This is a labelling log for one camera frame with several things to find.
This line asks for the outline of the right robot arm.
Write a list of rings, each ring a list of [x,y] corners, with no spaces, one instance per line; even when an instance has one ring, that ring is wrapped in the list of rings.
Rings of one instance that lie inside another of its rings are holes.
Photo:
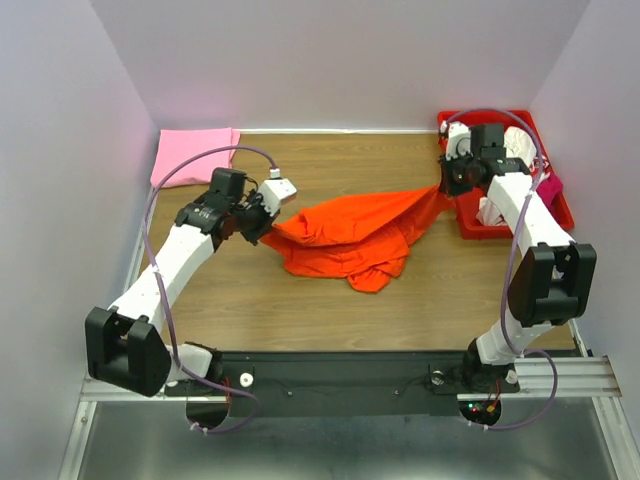
[[[446,140],[441,192],[455,197],[483,190],[513,235],[500,318],[469,344],[455,373],[470,391],[514,384],[513,363],[531,343],[584,314],[597,254],[554,219],[527,162],[508,156],[502,125],[444,121],[439,133]]]

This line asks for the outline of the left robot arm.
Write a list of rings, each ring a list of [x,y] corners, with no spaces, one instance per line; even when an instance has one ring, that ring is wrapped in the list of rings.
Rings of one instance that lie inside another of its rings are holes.
[[[191,277],[234,233],[251,244],[268,233],[296,187],[273,169],[247,190],[246,173],[217,168],[208,189],[177,213],[149,264],[108,308],[93,308],[85,320],[89,375],[99,381],[151,397],[172,382],[187,380],[199,393],[215,392],[223,371],[212,349],[179,344],[171,307]]]

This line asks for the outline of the orange t-shirt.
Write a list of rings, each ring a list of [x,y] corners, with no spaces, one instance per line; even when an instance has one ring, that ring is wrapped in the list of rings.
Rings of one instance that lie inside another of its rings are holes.
[[[437,186],[343,196],[305,208],[261,242],[296,276],[345,279],[377,293],[405,268],[414,245],[453,200]]]

